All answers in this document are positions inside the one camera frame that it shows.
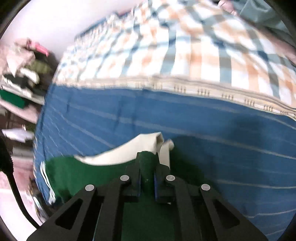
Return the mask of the white cloth on cabinet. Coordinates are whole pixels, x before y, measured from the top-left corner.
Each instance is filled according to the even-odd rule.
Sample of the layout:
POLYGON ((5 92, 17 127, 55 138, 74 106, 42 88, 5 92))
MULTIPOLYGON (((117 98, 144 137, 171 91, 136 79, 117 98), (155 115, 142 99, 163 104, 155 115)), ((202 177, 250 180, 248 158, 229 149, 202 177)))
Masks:
POLYGON ((2 129, 2 133, 5 137, 9 138, 10 140, 21 143, 31 141, 35 137, 33 132, 26 131, 22 128, 2 129))

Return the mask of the dark wooden cabinet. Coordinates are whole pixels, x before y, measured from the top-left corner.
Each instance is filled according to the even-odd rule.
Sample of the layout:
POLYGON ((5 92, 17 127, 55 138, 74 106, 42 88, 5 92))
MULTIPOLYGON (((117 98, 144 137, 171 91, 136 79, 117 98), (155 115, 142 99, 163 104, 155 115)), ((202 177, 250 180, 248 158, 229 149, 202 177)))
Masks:
POLYGON ((1 138, 15 157, 32 158, 36 125, 1 106, 1 138))

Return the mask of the plaid checkered blanket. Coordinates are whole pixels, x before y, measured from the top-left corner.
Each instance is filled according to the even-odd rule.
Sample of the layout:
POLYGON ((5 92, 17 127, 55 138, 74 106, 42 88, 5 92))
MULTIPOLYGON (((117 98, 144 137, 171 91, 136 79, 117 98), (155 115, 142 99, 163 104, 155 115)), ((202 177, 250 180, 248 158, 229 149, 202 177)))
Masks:
POLYGON ((76 37, 56 85, 149 89, 295 119, 295 68, 263 32, 210 1, 144 1, 76 37))

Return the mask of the stack of folded clothes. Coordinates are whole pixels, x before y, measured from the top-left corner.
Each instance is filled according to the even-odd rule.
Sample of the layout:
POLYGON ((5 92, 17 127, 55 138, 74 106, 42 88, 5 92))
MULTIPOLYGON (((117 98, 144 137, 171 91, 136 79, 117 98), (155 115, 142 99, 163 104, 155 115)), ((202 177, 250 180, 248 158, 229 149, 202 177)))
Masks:
POLYGON ((31 39, 1 44, 1 100, 21 109, 44 105, 57 65, 54 54, 31 39))

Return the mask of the green white varsity jacket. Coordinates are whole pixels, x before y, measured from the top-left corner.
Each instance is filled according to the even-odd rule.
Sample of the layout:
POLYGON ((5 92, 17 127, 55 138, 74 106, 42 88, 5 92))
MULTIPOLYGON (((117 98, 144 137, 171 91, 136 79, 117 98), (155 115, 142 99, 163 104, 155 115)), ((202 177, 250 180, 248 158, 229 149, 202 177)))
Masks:
POLYGON ((154 169, 159 160, 170 166, 172 140, 158 133, 140 134, 129 142, 96 156, 58 156, 40 164, 41 175, 49 187, 48 202, 70 200, 88 184, 108 184, 125 173, 140 156, 142 191, 139 201, 126 203, 122 240, 174 240, 173 211, 170 204, 154 200, 154 169))

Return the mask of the light teal garment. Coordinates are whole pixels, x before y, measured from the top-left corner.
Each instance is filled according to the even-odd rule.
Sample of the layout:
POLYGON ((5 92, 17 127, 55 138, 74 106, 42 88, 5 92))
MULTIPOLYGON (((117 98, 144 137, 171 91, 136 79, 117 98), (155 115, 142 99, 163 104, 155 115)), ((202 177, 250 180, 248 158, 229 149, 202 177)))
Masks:
POLYGON ((277 37, 294 45, 292 35, 281 20, 280 15, 265 1, 233 1, 233 6, 244 20, 255 24, 258 28, 266 28, 277 37))

